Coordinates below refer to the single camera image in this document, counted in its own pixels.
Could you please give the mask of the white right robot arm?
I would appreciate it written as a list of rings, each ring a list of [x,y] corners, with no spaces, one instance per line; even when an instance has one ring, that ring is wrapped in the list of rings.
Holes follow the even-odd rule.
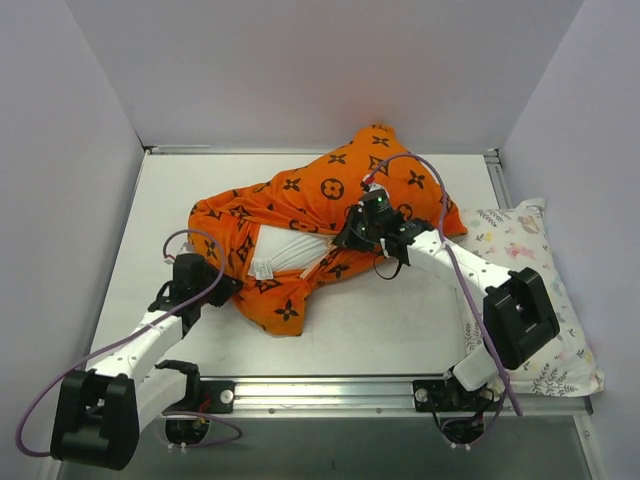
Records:
[[[518,369],[559,334],[559,322],[542,277],[527,267],[513,271],[488,262],[446,239],[421,219],[406,220],[383,189],[370,190],[346,209],[336,246],[394,258],[457,287],[464,295],[482,344],[450,370],[446,402],[465,409],[480,388],[499,377],[510,384]]]

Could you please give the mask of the orange patterned plush pillowcase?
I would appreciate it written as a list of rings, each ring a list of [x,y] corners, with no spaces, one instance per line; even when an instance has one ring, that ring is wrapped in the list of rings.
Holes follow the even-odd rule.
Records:
[[[372,124],[348,144],[304,167],[198,201],[189,214],[188,241],[210,264],[243,283],[232,301],[245,317],[269,334],[298,336],[311,293],[372,268],[375,256],[334,245],[304,278],[301,270],[293,270],[276,273],[273,280],[256,280],[248,270],[259,228],[267,225],[334,238],[369,173],[386,188],[392,206],[405,219],[441,225],[448,237],[466,234],[456,203],[444,197],[431,173],[410,157],[394,129]]]

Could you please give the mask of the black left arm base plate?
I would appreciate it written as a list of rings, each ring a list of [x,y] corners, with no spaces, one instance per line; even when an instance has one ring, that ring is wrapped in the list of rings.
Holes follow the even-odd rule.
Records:
[[[236,383],[231,380],[200,380],[188,385],[185,396],[170,407],[170,411],[210,414],[233,412]]]

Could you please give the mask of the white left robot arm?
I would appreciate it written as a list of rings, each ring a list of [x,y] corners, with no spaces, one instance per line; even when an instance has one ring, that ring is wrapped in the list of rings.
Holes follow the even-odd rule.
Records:
[[[167,431],[187,447],[202,443],[215,414],[233,410],[235,384],[206,381],[197,364],[169,360],[206,305],[221,307],[243,284],[194,253],[180,254],[126,338],[94,365],[67,373],[57,402],[51,456],[111,470],[133,458],[140,434],[160,416],[178,416]]]

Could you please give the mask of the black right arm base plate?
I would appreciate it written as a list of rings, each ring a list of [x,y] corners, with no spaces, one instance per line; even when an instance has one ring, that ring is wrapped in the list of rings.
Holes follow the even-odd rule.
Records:
[[[422,379],[412,382],[414,409],[420,413],[477,413],[495,411],[498,397],[487,387],[467,391],[457,380]]]

